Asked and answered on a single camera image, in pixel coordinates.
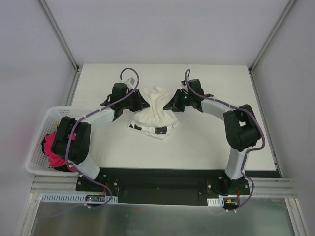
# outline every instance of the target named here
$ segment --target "pink fabric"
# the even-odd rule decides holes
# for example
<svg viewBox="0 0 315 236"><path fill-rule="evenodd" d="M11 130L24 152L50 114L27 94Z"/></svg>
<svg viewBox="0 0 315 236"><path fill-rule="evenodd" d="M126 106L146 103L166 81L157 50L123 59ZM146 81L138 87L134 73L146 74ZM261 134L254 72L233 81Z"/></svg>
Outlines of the pink fabric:
<svg viewBox="0 0 315 236"><path fill-rule="evenodd" d="M63 160L61 157L59 157L58 155L54 154L51 151L51 148L52 148L55 136L56 136L56 132L57 131L55 131L52 134L46 135L45 136L46 142L44 143L44 152L45 152L45 155L48 156L48 161L52 167L65 165L65 160ZM69 168L69 170L71 170L72 172L75 172L75 169L73 167Z"/></svg>

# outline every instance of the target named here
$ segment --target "basket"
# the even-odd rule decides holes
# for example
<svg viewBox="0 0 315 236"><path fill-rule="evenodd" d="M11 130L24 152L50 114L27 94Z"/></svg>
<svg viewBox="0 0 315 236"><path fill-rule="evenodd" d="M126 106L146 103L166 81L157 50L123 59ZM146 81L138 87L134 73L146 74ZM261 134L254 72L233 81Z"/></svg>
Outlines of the basket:
<svg viewBox="0 0 315 236"><path fill-rule="evenodd" d="M32 143L31 150L27 157L25 168L28 172L44 176L75 176L76 172L57 171L50 166L48 156L45 156L42 151L41 142L47 134L51 134L56 130L56 124L60 120L69 116L72 118L81 118L91 112L88 108L75 108L70 106L59 106L50 108L40 125L39 131Z"/></svg>

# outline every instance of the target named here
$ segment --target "gray wall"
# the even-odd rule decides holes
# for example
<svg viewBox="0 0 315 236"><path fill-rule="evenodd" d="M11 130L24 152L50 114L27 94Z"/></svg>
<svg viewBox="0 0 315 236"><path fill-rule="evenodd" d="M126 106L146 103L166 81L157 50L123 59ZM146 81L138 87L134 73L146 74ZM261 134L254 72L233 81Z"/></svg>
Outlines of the gray wall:
<svg viewBox="0 0 315 236"><path fill-rule="evenodd" d="M249 66L288 0L47 0L79 64Z"/></svg>
<svg viewBox="0 0 315 236"><path fill-rule="evenodd" d="M35 0L0 2L0 235L15 234L33 175L24 168L45 111L73 70Z"/></svg>
<svg viewBox="0 0 315 236"><path fill-rule="evenodd" d="M254 80L285 177L293 178L315 235L315 1L300 0Z"/></svg>

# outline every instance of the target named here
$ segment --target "purple cable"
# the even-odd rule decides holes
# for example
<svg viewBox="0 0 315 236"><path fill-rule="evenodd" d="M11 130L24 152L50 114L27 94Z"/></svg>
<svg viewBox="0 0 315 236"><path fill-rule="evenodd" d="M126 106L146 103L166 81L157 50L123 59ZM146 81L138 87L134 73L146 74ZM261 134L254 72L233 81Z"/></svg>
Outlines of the purple cable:
<svg viewBox="0 0 315 236"><path fill-rule="evenodd" d="M98 113L98 112L100 112L100 111L103 111L103 110L105 110L105 109L107 109L107 108L109 108L109 107L111 107L111 106L113 106L113 105L115 105L115 104L117 104L117 103L119 103L119 102L125 100L126 98L128 98L129 96L131 96L132 93L138 88L139 79L140 79L140 78L139 78L139 74L138 74L134 69L129 68L129 67L123 69L123 70L121 71L121 73L120 73L120 79L122 80L122 75L123 75L123 73L124 73L126 70L131 70L131 71L133 71L133 72L136 74L136 76L137 76L137 84L136 84L136 86L134 87L133 91L130 92L130 93L128 93L125 97L123 97L123 98L117 100L116 102L113 102L113 103L109 104L108 106L105 106L105 107L103 107L103 108L101 108L101 109L97 109L97 110L95 110L95 111L92 111L91 113L88 113L85 117L80 118L80 119L74 124L74 126L73 126L73 128L72 128L72 130L71 130L71 133L70 133L70 136L69 136L69 140L68 140L68 144L67 144L67 148L66 148L66 151L65 151L65 163L66 163L66 165L67 165L68 167L69 167L68 158L69 158L69 150L70 150L71 140L72 140L72 136L73 136L74 131L75 131L76 127L78 126L78 124L79 124L80 122L82 122L83 120L85 120L86 118L88 118L88 117L90 117L90 116L92 116L92 115L94 115L94 114L96 114L96 113ZM76 170L76 172L78 172L80 175L83 175L84 178L86 178L87 180L89 180L89 181L92 182L92 183L95 183L95 184L98 184L98 185L102 186L103 188L105 188L106 190L108 190L108 192L110 193L110 198L109 198L107 201L105 201L104 203L102 203L102 204L99 205L99 206L91 206L91 208L94 208L94 209L100 208L100 207L104 206L105 204L107 204L108 202L110 202L110 201L112 200L112 198L113 198L113 193L112 193L112 191L109 189L109 187L107 187L105 184L102 184L102 183L100 183L100 182L97 182L97 181L95 181L94 179L91 179L90 177L86 176L85 174L83 174L82 172L80 172L75 166L73 166L73 168L74 168L74 169ZM83 205L84 205L84 204L82 204L82 203L73 205L73 206L67 208L66 210L64 210L63 212L60 212L60 213L58 213L58 214L51 215L51 216L47 216L47 215L44 215L44 214L42 214L42 213L41 213L41 215L43 215L43 216L45 216L45 217L53 218L53 217L57 217L57 216L59 216L59 215L62 215L62 214L66 213L66 212L68 212L68 211L70 211L70 210L72 210L73 208L75 208L75 207L77 207L77 206L83 206Z"/></svg>
<svg viewBox="0 0 315 236"><path fill-rule="evenodd" d="M201 98L203 98L203 99L207 99L207 100L214 101L214 102L219 102L219 103L221 103L221 104L223 104L223 105L225 105L225 106L227 106L227 107L230 107L230 108L233 108L233 109L236 109L236 110L245 112L245 113L246 113L247 115L249 115L250 118L254 121L254 123L255 123L255 125L257 126L257 128L258 128L258 130L259 130L259 133L260 133L260 135L261 135L261 138L262 138L262 145L261 145L261 147L252 148L252 149L249 149L249 150L247 150L247 151L245 152L245 157L244 157L244 160L243 160L241 169L240 169L240 171L241 171L243 177L244 177L244 178L247 178L247 179L252 183L252 190L251 190L251 193L250 193L250 195L248 196L248 198L243 202L243 204L241 204L241 205L237 208L237 209L240 209L241 207L243 207L243 206L251 199L252 194L253 194L253 192L254 192L254 181L253 181L251 178L249 178L247 175L245 175L245 171L244 171L248 154L249 154L251 151L259 151L259 150L262 150L262 149L265 147L265 145L266 145L265 135L264 135L264 133L262 132L262 129L261 129L260 125L258 124L256 118L254 117L254 115L253 115L251 112L249 112L249 111L247 111L247 110L245 110L245 109L243 109L243 108L230 105L230 104L228 104L228 103L226 103L226 102L223 102L223 101L221 101L221 100L218 100L218 99L214 99L214 98L211 98L211 97L202 96L202 95L200 95L199 93L197 93L196 91L194 91L194 90L192 89L192 87L191 87L191 86L189 85L189 83L188 83L188 77L189 77L189 75L190 75L190 69L187 69L186 72L185 72L185 82L186 82L187 87L192 91L192 93L194 93L196 96L201 97Z"/></svg>

